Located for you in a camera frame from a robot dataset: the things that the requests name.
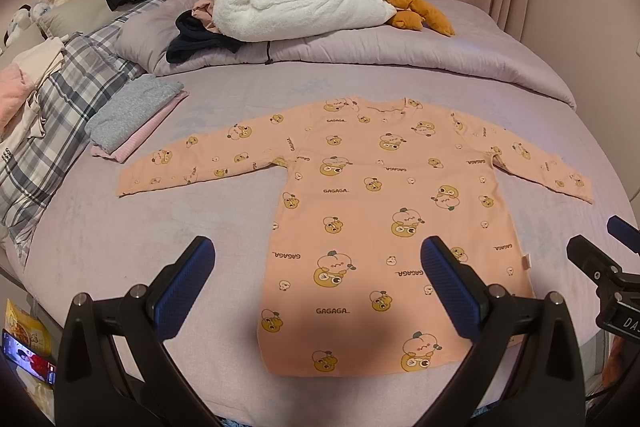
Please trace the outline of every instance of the phone screen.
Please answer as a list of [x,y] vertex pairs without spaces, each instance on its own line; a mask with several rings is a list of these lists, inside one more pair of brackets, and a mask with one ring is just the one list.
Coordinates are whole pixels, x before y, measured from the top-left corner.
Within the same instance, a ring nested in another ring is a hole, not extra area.
[[56,366],[36,355],[6,330],[2,330],[2,352],[30,375],[51,385],[56,381]]

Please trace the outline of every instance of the silver bolt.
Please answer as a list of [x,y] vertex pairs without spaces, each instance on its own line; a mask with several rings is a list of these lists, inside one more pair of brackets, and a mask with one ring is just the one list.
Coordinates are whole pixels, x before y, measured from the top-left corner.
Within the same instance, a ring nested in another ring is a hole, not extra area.
[[73,303],[76,306],[82,306],[86,302],[86,298],[87,298],[86,293],[79,293],[74,297]]
[[136,284],[129,290],[129,295],[134,299],[140,299],[146,293],[146,286],[143,284]]
[[499,284],[492,284],[491,286],[489,286],[489,293],[492,297],[499,299],[500,297],[504,297],[505,295],[507,295],[507,290],[505,290]]
[[564,302],[564,298],[558,292],[549,293],[549,300],[555,305],[562,304]]

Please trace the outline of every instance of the bed sheet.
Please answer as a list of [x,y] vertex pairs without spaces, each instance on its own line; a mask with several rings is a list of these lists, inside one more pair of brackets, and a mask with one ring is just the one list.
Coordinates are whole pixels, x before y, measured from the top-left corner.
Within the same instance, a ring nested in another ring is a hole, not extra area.
[[[613,214],[636,223],[622,184],[564,102],[495,80],[398,66],[286,62],[220,66],[170,78],[191,96],[129,161],[195,130],[213,131],[281,108],[351,95],[380,101],[407,96],[493,121],[591,177],[593,205],[498,172],[522,248],[531,256],[534,291],[564,295],[580,344],[597,331],[598,302],[593,283],[566,259],[569,238],[581,233],[626,270],[640,271],[640,258],[606,232]],[[39,223],[26,268],[20,267],[27,289],[61,324],[76,293],[87,291],[94,299],[123,295],[135,283],[150,282],[195,235],[205,235],[215,244],[216,267],[166,347],[215,413],[255,427],[411,426],[455,372],[457,363],[372,378],[268,374],[255,326],[286,170],[274,166],[118,199],[122,168],[86,150]],[[483,403],[499,397],[517,349],[508,351]],[[130,355],[123,358],[136,375]]]

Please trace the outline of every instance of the blue gripper pad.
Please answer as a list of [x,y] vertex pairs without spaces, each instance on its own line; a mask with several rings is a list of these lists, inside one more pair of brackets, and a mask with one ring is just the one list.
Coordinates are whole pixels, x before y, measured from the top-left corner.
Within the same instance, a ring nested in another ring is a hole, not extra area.
[[607,221],[607,232],[620,241],[629,250],[640,253],[640,232],[618,216]]
[[482,280],[470,266],[460,264],[437,235],[422,242],[420,261],[459,336],[475,342],[489,311]]
[[162,268],[151,283],[146,309],[160,341],[178,334],[215,261],[211,240],[198,236],[178,261]]

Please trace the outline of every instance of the shirt's left sleeve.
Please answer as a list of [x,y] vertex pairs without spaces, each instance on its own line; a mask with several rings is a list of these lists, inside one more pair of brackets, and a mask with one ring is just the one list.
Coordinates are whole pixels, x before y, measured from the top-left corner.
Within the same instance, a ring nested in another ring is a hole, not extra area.
[[545,185],[556,192],[593,203],[591,180],[539,147],[469,114],[452,112],[456,132],[474,149],[489,153],[495,166],[521,178]]

